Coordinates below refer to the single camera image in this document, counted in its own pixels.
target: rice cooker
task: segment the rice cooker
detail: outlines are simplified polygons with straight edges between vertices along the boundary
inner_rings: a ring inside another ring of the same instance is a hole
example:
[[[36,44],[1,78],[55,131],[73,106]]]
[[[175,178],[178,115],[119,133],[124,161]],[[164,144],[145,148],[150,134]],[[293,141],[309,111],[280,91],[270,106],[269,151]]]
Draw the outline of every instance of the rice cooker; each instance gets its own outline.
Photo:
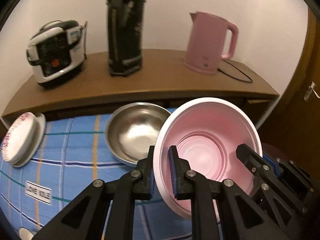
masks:
[[[51,87],[81,71],[86,59],[84,26],[75,20],[49,22],[29,40],[27,59],[36,82]]]

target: wooden shelf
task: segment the wooden shelf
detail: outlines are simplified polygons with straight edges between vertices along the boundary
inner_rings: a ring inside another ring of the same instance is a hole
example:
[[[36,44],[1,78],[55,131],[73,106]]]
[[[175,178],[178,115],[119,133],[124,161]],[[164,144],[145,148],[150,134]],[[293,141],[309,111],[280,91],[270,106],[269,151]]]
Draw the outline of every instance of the wooden shelf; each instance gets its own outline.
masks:
[[[107,52],[88,55],[84,70],[54,89],[43,89],[30,77],[11,99],[2,117],[10,120],[26,111],[44,113],[132,101],[198,97],[274,99],[278,96],[263,78],[242,63],[229,61],[249,75],[252,84],[236,81],[223,73],[208,76],[193,72],[183,65],[184,54],[179,50],[146,49],[142,69],[128,77],[109,75]],[[223,61],[220,67],[233,76],[245,78]]]

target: kettle spout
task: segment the kettle spout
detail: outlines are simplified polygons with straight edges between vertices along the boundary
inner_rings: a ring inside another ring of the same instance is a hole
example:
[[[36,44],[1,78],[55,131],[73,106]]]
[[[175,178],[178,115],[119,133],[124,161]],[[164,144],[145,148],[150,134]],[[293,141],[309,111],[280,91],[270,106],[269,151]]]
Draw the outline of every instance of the kettle spout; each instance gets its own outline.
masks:
[[[196,15],[197,15],[196,13],[190,13],[190,16],[191,16],[191,19],[192,19],[193,23],[195,22]]]

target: door handle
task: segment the door handle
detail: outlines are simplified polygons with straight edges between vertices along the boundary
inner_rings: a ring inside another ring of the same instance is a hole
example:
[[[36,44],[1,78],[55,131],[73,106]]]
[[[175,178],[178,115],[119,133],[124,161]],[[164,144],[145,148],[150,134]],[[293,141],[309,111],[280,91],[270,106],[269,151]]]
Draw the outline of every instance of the door handle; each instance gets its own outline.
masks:
[[[314,87],[316,86],[316,84],[312,81],[311,85],[308,87],[308,90],[306,92],[306,94],[304,95],[304,100],[307,101],[310,97],[310,95],[312,94],[312,92],[314,92],[314,94],[316,95],[317,98],[320,98],[320,96],[317,94],[317,92],[314,90]]]

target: red button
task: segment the red button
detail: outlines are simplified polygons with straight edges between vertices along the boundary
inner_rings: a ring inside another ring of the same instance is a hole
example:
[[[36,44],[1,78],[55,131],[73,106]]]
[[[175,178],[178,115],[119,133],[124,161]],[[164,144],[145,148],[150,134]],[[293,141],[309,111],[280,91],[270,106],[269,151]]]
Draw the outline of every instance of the red button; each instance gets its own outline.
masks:
[[[60,65],[60,62],[59,62],[58,59],[54,59],[53,61],[51,61],[51,65],[52,65],[53,67],[57,67],[57,66]]]

